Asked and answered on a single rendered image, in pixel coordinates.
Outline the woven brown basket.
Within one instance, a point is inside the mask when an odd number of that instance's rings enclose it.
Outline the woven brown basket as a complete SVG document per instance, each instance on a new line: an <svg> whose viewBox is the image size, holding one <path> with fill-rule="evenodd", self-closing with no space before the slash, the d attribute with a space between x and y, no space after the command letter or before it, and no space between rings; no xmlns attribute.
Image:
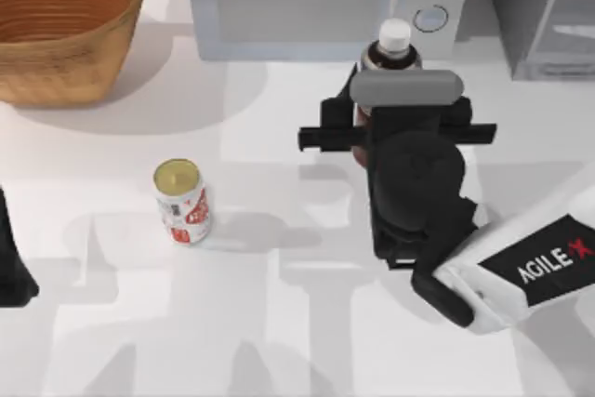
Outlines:
<svg viewBox="0 0 595 397"><path fill-rule="evenodd" d="M0 0L0 102L103 100L131 47L143 0Z"/></svg>

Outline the round microwave knob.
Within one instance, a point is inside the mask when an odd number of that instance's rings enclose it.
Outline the round microwave knob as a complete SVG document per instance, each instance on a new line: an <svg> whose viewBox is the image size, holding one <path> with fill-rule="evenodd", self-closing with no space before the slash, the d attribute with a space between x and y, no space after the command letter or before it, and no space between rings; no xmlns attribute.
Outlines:
<svg viewBox="0 0 595 397"><path fill-rule="evenodd" d="M422 33L436 33L449 21L448 11L441 6L433 5L418 10L413 18L413 24Z"/></svg>

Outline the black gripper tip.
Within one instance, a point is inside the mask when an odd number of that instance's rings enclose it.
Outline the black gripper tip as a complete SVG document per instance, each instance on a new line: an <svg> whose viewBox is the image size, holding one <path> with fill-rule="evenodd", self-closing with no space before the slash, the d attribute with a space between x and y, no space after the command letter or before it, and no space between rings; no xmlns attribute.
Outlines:
<svg viewBox="0 0 595 397"><path fill-rule="evenodd" d="M15 243L6 196L0 187L0 309L24 308L39 291Z"/></svg>

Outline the red and white can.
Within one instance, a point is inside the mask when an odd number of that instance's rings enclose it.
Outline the red and white can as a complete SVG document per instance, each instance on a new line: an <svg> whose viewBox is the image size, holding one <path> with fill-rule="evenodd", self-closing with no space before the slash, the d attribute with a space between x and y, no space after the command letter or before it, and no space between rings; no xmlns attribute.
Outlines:
<svg viewBox="0 0 595 397"><path fill-rule="evenodd" d="M212 219L198 166L185 158L168 159L155 168L152 180L161 220L172 240L181 245L204 240Z"/></svg>

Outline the dark bottle with white cap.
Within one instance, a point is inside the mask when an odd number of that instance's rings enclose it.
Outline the dark bottle with white cap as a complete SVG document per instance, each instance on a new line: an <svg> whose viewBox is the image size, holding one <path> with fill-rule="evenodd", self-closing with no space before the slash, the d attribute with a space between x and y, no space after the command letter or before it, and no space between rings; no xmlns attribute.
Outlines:
<svg viewBox="0 0 595 397"><path fill-rule="evenodd" d="M422 68L422 58L411 43L411 25L403 19L384 20L377 40L363 51L358 70L402 71Z"/></svg>

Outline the pale microwave door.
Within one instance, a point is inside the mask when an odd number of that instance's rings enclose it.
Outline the pale microwave door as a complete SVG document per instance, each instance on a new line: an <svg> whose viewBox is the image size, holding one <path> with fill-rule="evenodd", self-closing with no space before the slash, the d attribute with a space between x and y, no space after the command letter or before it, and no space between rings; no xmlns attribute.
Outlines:
<svg viewBox="0 0 595 397"><path fill-rule="evenodd" d="M190 0L200 57L210 61L355 60L394 0Z"/></svg>

